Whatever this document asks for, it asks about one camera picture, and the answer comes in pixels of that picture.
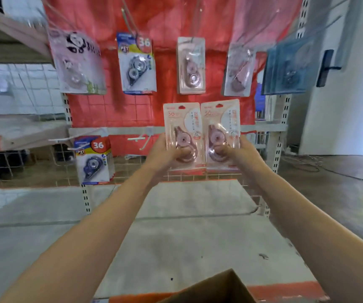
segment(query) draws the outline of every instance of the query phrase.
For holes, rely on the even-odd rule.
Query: forearm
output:
[[[152,172],[142,167],[45,251],[1,302],[89,303],[151,188]]]
[[[363,301],[363,240],[269,168],[257,172],[266,201],[323,289],[335,302]]]

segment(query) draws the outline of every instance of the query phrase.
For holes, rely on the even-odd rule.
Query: pink correction tape package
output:
[[[189,147],[191,154],[178,158],[171,170],[205,169],[203,123],[199,103],[163,105],[166,147]]]
[[[214,148],[220,145],[239,148],[239,99],[203,103],[201,117],[207,170],[236,169],[227,157],[217,154]]]

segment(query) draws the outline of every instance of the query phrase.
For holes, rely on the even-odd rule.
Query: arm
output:
[[[1,303],[90,303],[150,189],[188,150],[166,150],[164,134],[146,163],[90,216],[48,248],[5,292]]]
[[[265,192],[268,206],[332,301],[363,302],[363,240],[272,172],[250,142],[240,141],[240,149],[216,151]]]

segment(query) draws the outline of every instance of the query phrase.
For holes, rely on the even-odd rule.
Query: cardboard box flap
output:
[[[256,303],[232,269],[178,292],[160,303]]]

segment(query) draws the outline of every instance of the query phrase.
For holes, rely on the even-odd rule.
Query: hand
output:
[[[240,137],[239,149],[227,145],[214,149],[217,154],[230,158],[248,176],[254,176],[268,168],[255,146],[246,137]]]
[[[154,172],[155,177],[162,177],[176,158],[187,156],[190,153],[191,149],[189,147],[166,149],[166,137],[162,133],[149,152],[144,167]]]

